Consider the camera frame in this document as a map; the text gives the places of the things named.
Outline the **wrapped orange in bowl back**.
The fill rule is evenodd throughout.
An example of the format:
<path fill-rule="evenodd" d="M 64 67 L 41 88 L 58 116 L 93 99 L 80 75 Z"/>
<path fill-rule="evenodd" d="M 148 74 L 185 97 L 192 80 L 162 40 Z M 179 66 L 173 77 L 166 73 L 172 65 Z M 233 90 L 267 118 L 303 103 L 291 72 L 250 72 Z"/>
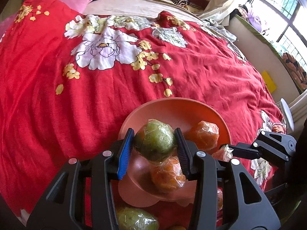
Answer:
<path fill-rule="evenodd" d="M 217 147 L 219 136 L 216 124 L 200 121 L 185 134 L 185 139 L 194 142 L 199 150 L 210 151 Z"/>

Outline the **cream curtain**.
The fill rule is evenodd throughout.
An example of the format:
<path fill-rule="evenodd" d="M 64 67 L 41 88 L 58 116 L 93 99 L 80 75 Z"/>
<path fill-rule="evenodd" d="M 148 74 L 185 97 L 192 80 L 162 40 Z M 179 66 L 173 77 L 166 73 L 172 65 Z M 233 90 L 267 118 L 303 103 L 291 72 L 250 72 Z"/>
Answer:
<path fill-rule="evenodd" d="M 205 10 L 197 15 L 199 19 L 213 19 L 218 24 L 228 26 L 230 14 L 248 0 L 210 0 Z"/>

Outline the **red floral bed quilt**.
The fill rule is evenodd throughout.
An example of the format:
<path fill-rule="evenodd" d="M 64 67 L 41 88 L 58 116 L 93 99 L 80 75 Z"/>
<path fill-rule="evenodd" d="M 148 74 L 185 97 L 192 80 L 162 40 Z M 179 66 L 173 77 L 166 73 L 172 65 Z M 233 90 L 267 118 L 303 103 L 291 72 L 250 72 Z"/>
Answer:
<path fill-rule="evenodd" d="M 261 74 L 204 23 L 98 16 L 101 33 L 1 42 L 1 195 L 22 224 L 69 158 L 106 150 L 147 102 L 204 103 L 233 143 L 283 127 Z"/>

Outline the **pink flower-shaped fruit bowl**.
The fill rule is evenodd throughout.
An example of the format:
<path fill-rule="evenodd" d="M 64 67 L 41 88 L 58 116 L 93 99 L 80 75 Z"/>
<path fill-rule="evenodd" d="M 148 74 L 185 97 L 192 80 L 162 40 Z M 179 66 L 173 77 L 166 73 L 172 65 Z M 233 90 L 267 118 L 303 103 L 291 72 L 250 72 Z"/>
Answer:
<path fill-rule="evenodd" d="M 200 121 L 212 122 L 220 130 L 218 145 L 230 144 L 232 141 L 229 128 L 217 111 L 187 98 L 164 98 L 139 106 L 125 119 L 118 138 L 123 139 L 129 128 L 139 131 L 149 119 L 167 123 L 173 129 L 180 128 L 182 133 L 187 133 Z M 196 181 L 187 181 L 182 188 L 171 193 L 160 193 L 152 183 L 149 169 L 150 163 L 132 151 L 126 175 L 118 184 L 119 194 L 127 204 L 144 208 L 159 201 L 177 202 L 184 207 L 193 203 Z"/>

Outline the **beige bed sheet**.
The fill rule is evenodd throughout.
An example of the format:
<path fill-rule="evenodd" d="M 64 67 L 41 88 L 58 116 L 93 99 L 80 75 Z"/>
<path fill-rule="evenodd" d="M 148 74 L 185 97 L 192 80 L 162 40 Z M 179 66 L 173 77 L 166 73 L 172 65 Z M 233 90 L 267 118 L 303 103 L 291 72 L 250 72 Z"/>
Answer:
<path fill-rule="evenodd" d="M 196 15 L 169 0 L 95 0 L 86 6 L 82 14 L 156 18 L 162 11 L 167 11 L 183 21 L 203 24 Z"/>

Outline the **wrapped orange in bowl front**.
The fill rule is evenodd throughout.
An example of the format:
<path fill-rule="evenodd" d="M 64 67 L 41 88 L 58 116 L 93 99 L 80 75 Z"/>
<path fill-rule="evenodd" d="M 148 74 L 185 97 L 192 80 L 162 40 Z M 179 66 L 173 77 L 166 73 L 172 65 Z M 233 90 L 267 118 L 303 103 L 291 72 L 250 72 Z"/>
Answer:
<path fill-rule="evenodd" d="M 161 193 L 174 192 L 186 182 L 177 156 L 170 156 L 160 165 L 151 166 L 149 172 L 152 182 Z"/>

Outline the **orange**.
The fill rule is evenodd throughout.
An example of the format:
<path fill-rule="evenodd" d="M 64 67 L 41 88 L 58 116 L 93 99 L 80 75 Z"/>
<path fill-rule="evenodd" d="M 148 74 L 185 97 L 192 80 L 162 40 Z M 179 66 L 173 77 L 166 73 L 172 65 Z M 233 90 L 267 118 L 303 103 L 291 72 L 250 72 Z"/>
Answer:
<path fill-rule="evenodd" d="M 152 182 L 161 193 L 174 192 L 186 182 L 177 156 L 170 156 L 160 165 L 151 166 L 149 172 Z"/>
<path fill-rule="evenodd" d="M 220 211 L 223 209 L 223 191 L 219 187 L 217 189 L 217 199 L 218 199 L 217 210 Z"/>
<path fill-rule="evenodd" d="M 199 150 L 210 151 L 217 147 L 219 136 L 216 124 L 200 121 L 185 134 L 185 139 L 194 142 Z"/>

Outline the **small brown longan fruit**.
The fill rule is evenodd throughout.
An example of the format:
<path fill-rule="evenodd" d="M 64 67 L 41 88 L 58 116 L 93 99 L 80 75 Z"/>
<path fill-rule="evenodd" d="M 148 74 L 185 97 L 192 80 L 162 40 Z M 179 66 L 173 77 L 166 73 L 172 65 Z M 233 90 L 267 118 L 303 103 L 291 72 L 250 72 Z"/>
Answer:
<path fill-rule="evenodd" d="M 169 230 L 186 230 L 186 229 L 183 226 L 176 225 L 176 226 L 171 226 Z"/>

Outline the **orange small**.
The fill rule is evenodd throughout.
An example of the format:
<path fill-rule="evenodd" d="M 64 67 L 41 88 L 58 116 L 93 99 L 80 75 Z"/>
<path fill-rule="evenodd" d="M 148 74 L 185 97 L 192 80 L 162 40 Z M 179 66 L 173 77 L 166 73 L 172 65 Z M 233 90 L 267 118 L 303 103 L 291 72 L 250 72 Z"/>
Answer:
<path fill-rule="evenodd" d="M 212 154 L 212 157 L 217 160 L 229 162 L 233 158 L 234 150 L 229 147 L 228 144 L 223 145 L 220 149 L 218 149 L 215 153 Z"/>

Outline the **green fruit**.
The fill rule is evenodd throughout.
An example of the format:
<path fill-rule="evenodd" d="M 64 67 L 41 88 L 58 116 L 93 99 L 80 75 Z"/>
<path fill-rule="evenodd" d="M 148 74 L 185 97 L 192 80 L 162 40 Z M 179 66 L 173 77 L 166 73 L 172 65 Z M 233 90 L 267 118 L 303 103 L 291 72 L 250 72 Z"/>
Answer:
<path fill-rule="evenodd" d="M 118 208 L 116 210 L 119 229 L 154 230 L 159 229 L 158 220 L 150 213 L 139 208 Z"/>
<path fill-rule="evenodd" d="M 149 119 L 134 136 L 133 147 L 148 161 L 161 163 L 176 151 L 174 130 L 169 124 Z"/>

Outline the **yellow paper card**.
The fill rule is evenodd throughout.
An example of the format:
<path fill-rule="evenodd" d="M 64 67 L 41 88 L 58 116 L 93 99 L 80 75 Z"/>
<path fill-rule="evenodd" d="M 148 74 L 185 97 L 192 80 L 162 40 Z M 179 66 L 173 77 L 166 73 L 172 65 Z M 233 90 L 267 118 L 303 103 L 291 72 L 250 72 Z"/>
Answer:
<path fill-rule="evenodd" d="M 263 78 L 263 80 L 264 80 L 264 82 L 266 84 L 267 89 L 272 94 L 277 89 L 276 84 L 274 83 L 274 81 L 272 80 L 272 78 L 270 77 L 268 72 L 263 71 L 261 73 L 261 75 L 262 75 L 262 78 Z"/>

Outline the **window with grille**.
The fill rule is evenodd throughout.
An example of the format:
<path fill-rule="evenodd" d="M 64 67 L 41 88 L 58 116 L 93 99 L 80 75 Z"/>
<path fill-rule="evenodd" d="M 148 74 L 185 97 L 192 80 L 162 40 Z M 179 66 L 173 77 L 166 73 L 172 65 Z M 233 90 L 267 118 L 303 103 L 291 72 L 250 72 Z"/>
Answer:
<path fill-rule="evenodd" d="M 306 8 L 299 0 L 248 0 L 264 20 L 265 38 L 279 53 L 288 51 L 306 68 Z"/>

